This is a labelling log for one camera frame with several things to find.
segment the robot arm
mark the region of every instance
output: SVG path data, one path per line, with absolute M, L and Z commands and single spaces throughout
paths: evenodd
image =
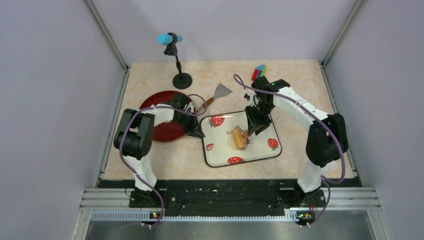
M 186 135 L 198 138 L 203 138 L 205 136 L 200 130 L 198 120 L 195 116 L 189 116 L 175 111 L 174 109 L 162 107 L 173 107 L 183 110 L 186 113 L 194 113 L 193 102 L 185 95 L 176 93 L 172 101 L 165 104 L 158 104 L 153 109 L 144 110 L 137 115 L 130 128 L 138 130 L 137 132 L 128 131 L 122 147 L 122 153 L 125 160 L 135 169 L 137 175 L 145 180 L 150 186 L 155 186 L 157 182 L 149 159 L 154 126 L 172 121 L 182 126 Z M 119 149 L 124 131 L 136 112 L 137 110 L 134 109 L 125 109 L 123 111 L 113 140 L 115 148 Z M 141 191 L 152 191 L 152 189 L 141 182 L 135 174 L 134 178 L 135 187 L 137 189 Z
M 250 106 L 245 108 L 248 123 L 249 136 L 255 133 L 260 134 L 271 124 L 269 114 L 274 107 L 279 107 L 288 112 L 302 127 L 308 131 L 306 142 L 306 154 L 309 161 L 303 171 L 303 174 L 297 180 L 295 186 L 296 200 L 302 202 L 315 194 L 321 186 L 321 175 L 325 175 L 335 160 L 340 158 L 336 143 L 328 135 L 327 131 L 307 114 L 299 105 L 306 108 L 319 120 L 321 120 L 338 139 L 343 153 L 348 150 L 348 140 L 346 135 L 345 120 L 339 113 L 328 114 L 310 104 L 307 100 L 299 96 L 290 84 L 280 79 L 269 83 L 265 76 L 257 78 L 252 87 L 289 96 L 295 102 L 286 98 L 255 92 L 256 95 L 248 97 L 251 101 Z

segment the white wall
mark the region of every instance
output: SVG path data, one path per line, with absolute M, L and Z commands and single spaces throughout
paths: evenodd
M 395 239 L 422 239 L 424 1 L 368 1 L 328 66 L 352 150 Z
M 122 78 L 82 0 L 1 1 L 0 239 L 69 239 Z
M 356 0 L 94 0 L 125 61 L 174 61 L 158 34 L 175 32 L 180 60 L 323 60 Z

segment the strawberry print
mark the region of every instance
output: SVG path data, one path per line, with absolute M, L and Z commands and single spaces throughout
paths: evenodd
M 242 163 L 244 161 L 245 160 L 243 158 L 239 157 L 239 156 L 233 156 L 233 157 L 228 158 L 227 163 L 229 163 L 229 164 L 239 164 L 239 163 Z
M 251 144 L 251 140 L 248 137 L 246 137 L 245 140 L 246 140 L 246 146 L 249 146 L 249 144 Z
M 269 138 L 268 139 L 268 146 L 270 148 L 272 148 L 273 151 L 276 151 L 279 148 L 278 141 L 275 140 L 274 138 Z
M 208 145 L 206 145 L 206 151 L 210 151 L 214 148 L 214 144 L 213 143 L 209 143 Z
M 210 125 L 211 128 L 216 128 L 223 124 L 225 120 L 225 117 L 223 115 L 213 116 L 211 117 L 207 123 Z

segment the beige countertop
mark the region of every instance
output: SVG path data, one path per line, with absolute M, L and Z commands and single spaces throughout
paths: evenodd
M 199 94 L 205 99 L 213 96 L 216 86 L 224 84 L 233 93 L 218 98 L 203 116 L 225 114 L 244 110 L 249 103 L 243 96 L 233 74 L 237 73 L 245 84 L 252 83 L 256 66 L 265 64 L 265 76 L 270 81 L 284 79 L 304 99 L 317 108 L 333 113 L 330 98 L 316 59 L 296 60 L 236 60 L 236 61 L 189 61 L 182 62 L 183 72 L 189 73 L 193 84 L 183 90 L 172 85 L 177 72 L 175 62 L 134 63 L 120 109 L 119 120 L 124 109 L 138 109 L 149 96 L 166 90 L 185 94 Z M 202 101 L 192 98 L 197 106 Z M 158 179 L 292 179 L 298 178 L 308 161 L 305 153 L 307 131 L 282 109 L 275 108 L 272 119 L 278 133 L 282 154 L 276 158 L 212 168 L 206 165 L 200 138 L 184 136 L 168 143 L 154 142 L 149 152 L 151 166 Z M 353 172 L 345 154 L 346 178 Z M 337 161 L 327 177 L 339 178 L 341 164 Z M 104 179 L 134 179 L 133 174 L 121 162 L 119 151 L 111 148 Z

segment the colorful block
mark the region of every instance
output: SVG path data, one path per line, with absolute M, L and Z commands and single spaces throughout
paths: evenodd
M 253 72 L 252 81 L 255 81 L 257 78 L 264 76 L 266 69 L 267 66 L 265 64 L 257 66 Z

